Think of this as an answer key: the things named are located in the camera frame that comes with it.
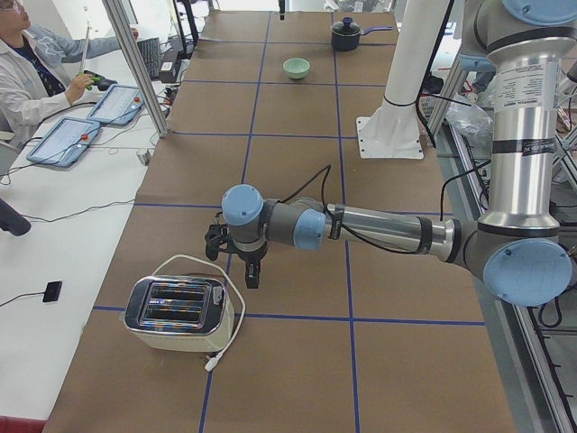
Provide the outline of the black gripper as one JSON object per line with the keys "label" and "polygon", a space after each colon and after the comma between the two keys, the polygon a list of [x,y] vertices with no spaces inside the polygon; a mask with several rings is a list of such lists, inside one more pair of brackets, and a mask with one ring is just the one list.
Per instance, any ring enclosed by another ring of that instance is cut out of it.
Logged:
{"label": "black gripper", "polygon": [[232,241],[234,252],[245,263],[245,283],[247,288],[258,289],[260,286],[261,260],[268,252],[268,242],[258,240],[251,243]]}

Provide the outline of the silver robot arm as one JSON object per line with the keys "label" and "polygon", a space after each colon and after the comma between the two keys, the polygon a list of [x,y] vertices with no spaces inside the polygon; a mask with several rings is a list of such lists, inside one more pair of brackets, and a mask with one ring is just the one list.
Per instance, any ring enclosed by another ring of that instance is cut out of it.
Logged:
{"label": "silver robot arm", "polygon": [[271,242],[315,250],[324,238],[356,239],[404,255],[432,254],[468,270],[496,297],[544,304],[572,279],[572,261],[549,212],[560,60],[576,43],[573,1],[469,1],[462,46],[495,67],[487,211],[474,222],[402,216],[297,198],[264,199],[249,185],[225,192],[224,223],[206,234],[206,255],[239,256],[259,284]]}

